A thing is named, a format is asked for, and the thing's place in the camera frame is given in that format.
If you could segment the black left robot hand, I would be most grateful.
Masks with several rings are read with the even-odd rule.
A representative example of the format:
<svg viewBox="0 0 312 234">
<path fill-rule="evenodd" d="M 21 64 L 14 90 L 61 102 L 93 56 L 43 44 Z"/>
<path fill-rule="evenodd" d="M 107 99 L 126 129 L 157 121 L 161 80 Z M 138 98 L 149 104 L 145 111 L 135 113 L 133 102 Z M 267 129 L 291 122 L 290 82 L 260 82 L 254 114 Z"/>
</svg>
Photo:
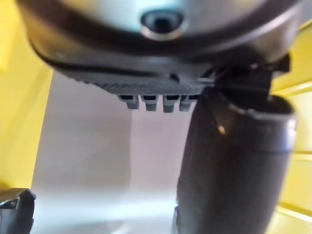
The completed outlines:
<svg viewBox="0 0 312 234">
<path fill-rule="evenodd" d="M 302 0 L 19 0 L 36 54 L 138 109 L 195 103 L 173 233 L 263 234 L 296 139 L 271 93 L 291 69 Z"/>
</svg>

